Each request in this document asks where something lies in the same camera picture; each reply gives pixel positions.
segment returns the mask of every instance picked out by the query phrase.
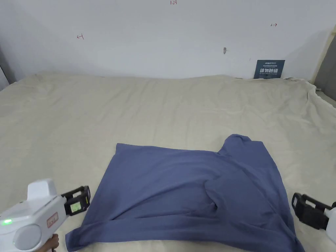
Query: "beige bedsheet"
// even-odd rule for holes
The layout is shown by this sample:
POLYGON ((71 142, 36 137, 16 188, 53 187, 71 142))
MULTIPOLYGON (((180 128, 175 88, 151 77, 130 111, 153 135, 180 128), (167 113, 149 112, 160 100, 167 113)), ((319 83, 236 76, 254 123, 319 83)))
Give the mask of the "beige bedsheet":
MULTIPOLYGON (((336 109, 295 80, 212 76, 184 80, 42 73, 0 92, 0 212, 52 178, 59 193, 94 194, 116 143, 218 151, 232 133, 264 142, 287 194, 336 201, 336 109)), ((64 235, 84 214, 68 218, 64 235)), ((307 252, 336 251, 323 231, 294 218, 307 252)), ((217 243, 137 241, 85 251, 238 251, 217 243)))

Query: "wrinkled sheet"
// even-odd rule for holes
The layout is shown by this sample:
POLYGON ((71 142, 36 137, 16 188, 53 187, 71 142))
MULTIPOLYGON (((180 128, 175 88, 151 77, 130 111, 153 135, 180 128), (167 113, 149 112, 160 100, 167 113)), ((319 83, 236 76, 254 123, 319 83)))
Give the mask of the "wrinkled sheet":
MULTIPOLYGON (((336 109, 301 80, 212 76, 183 80, 42 73, 0 92, 0 212, 24 200, 30 182, 59 193, 88 184, 94 195, 116 143, 217 151, 232 133, 262 141, 288 199, 335 201, 336 109)), ((64 235, 84 214, 68 218, 64 235)), ((334 251, 325 232, 294 217, 307 252, 334 251)), ((239 251, 218 243, 137 241, 84 251, 239 251)))

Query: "gray headboard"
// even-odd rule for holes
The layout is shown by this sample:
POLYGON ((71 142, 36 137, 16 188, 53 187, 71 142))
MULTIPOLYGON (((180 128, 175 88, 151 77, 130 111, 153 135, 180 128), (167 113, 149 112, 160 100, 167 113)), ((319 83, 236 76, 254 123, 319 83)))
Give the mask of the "gray headboard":
POLYGON ((327 96, 336 100, 336 37, 331 42, 321 64, 314 85, 327 96))

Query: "folded shirt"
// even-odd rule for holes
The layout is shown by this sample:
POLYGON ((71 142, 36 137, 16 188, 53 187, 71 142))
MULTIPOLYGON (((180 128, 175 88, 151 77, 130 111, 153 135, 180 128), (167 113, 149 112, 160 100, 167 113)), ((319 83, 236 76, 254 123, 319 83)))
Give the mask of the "folded shirt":
POLYGON ((303 252, 286 190, 262 142, 229 136, 218 152, 117 144, 68 250, 95 242, 215 241, 303 252))

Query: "green indicator light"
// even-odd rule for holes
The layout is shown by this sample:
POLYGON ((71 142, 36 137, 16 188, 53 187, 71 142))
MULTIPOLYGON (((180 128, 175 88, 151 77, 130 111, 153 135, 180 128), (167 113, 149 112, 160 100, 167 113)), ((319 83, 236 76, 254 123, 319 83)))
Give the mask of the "green indicator light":
POLYGON ((8 220, 4 220, 2 225, 9 225, 9 224, 12 224, 12 220, 11 219, 8 219, 8 220))

